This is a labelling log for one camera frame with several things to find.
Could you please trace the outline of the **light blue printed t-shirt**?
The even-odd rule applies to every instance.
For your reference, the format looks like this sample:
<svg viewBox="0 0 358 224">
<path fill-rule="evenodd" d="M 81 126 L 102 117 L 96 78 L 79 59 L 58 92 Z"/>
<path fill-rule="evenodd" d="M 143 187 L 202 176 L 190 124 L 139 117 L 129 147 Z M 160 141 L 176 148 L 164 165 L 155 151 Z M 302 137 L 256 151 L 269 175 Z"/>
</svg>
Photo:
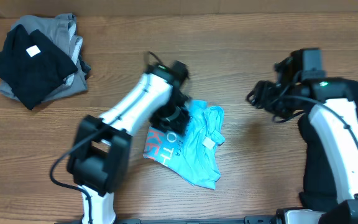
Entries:
<svg viewBox="0 0 358 224">
<path fill-rule="evenodd" d="M 191 185 L 214 190 L 221 173 L 216 163 L 217 147 L 225 142 L 222 135 L 224 110 L 193 100 L 190 121 L 183 135 L 149 128 L 143 156 L 168 167 Z"/>
</svg>

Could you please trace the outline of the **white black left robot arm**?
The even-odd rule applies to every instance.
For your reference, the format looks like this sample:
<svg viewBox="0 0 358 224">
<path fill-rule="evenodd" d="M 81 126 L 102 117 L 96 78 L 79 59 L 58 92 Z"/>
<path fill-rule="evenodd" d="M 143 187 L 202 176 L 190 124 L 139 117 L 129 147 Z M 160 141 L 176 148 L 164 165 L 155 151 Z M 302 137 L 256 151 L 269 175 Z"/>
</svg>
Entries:
<svg viewBox="0 0 358 224">
<path fill-rule="evenodd" d="M 184 63 L 148 65 L 138 84 L 115 107 L 79 124 L 67 171 L 80 189 L 80 223 L 114 223 L 114 191 L 125 176 L 132 137 L 149 121 L 162 132 L 183 134 L 190 115 L 189 97 L 180 88 L 188 78 Z"/>
</svg>

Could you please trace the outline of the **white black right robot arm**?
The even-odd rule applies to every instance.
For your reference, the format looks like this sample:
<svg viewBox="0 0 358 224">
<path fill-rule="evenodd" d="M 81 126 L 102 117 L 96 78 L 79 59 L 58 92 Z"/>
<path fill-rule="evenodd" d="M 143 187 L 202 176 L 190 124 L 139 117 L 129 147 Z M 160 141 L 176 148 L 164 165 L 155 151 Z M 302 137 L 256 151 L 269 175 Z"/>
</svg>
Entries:
<svg viewBox="0 0 358 224">
<path fill-rule="evenodd" d="M 281 208 L 265 223 L 358 223 L 358 115 L 347 80 L 259 81 L 246 100 L 284 123 L 299 114 L 316 133 L 333 176 L 335 204 L 327 210 Z"/>
</svg>

